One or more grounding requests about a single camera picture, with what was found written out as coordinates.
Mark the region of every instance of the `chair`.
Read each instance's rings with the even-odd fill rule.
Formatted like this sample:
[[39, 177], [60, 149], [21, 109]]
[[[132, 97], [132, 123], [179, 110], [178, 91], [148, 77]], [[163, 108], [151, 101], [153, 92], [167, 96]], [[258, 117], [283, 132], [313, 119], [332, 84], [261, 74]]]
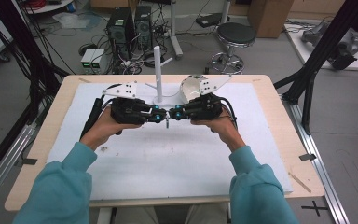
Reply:
[[241, 74], [244, 68], [243, 60], [234, 54], [234, 48], [247, 48], [255, 42], [255, 30], [236, 22], [226, 22], [217, 28], [217, 36], [223, 44], [228, 46], [227, 52], [215, 54], [208, 62], [209, 67], [220, 74]]

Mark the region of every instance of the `computer tower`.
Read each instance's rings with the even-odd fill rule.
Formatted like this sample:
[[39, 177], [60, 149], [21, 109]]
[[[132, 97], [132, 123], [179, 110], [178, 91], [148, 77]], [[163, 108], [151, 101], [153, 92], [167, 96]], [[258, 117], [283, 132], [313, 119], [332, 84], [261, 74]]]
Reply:
[[120, 57], [125, 60], [131, 59], [132, 52], [136, 47], [135, 43], [131, 43], [135, 38], [131, 8], [115, 7], [106, 25], [106, 30], [114, 53], [119, 53]]
[[138, 49], [153, 48], [152, 7], [138, 6], [135, 11], [135, 31], [138, 35]]

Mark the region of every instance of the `black cross mark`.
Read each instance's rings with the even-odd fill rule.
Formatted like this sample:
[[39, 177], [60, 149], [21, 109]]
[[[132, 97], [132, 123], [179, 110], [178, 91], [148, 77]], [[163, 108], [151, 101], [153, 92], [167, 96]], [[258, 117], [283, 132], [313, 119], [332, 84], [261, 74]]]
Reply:
[[302, 209], [315, 209], [316, 211], [316, 215], [318, 215], [318, 217], [321, 215], [319, 213], [319, 210], [328, 210], [328, 207], [318, 207], [316, 206], [316, 202], [312, 201], [313, 206], [301, 206]]

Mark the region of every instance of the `black robotic device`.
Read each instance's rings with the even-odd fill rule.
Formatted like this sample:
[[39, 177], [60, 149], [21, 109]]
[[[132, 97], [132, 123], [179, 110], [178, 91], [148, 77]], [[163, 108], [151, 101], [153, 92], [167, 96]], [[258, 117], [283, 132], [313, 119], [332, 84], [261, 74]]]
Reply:
[[209, 93], [190, 100], [188, 104], [177, 105], [175, 108], [171, 108], [168, 113], [171, 119], [203, 120], [217, 119], [222, 112], [220, 98]]
[[111, 116], [118, 123], [144, 124], [160, 123], [165, 120], [167, 111], [158, 105], [148, 105], [140, 99], [117, 97], [112, 101]]

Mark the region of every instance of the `white bracket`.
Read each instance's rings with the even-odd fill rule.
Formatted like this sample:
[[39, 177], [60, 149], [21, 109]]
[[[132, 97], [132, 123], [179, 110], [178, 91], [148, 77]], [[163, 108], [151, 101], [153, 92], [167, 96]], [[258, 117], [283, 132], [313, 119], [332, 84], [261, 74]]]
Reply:
[[155, 58], [155, 72], [156, 72], [156, 89], [157, 89], [157, 102], [161, 103], [162, 102], [162, 76], [161, 76], [161, 67], [170, 62], [172, 60], [172, 58], [170, 58], [169, 60], [167, 60], [164, 63], [161, 63], [161, 52], [159, 51], [159, 46], [155, 46], [153, 48], [154, 51], [154, 58]]
[[205, 94], [217, 91], [220, 87], [225, 85], [226, 82], [228, 82], [230, 79], [232, 79], [232, 75], [200, 80], [201, 95], [205, 95]]
[[136, 81], [123, 83], [119, 86], [116, 86], [111, 89], [107, 89], [103, 91], [103, 95], [111, 95], [118, 96], [127, 99], [135, 99], [136, 98]]

